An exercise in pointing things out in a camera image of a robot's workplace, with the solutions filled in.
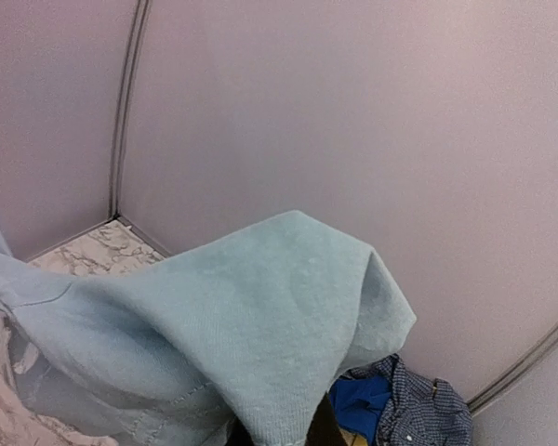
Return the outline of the light blue t-shirt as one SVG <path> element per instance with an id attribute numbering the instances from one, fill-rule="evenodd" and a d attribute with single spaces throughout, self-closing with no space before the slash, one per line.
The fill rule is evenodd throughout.
<path id="1" fill-rule="evenodd" d="M 0 310 L 33 412 L 122 445 L 301 445 L 344 372 L 397 352 L 416 317 L 374 248 L 286 212 L 130 275 L 14 258 Z"/>

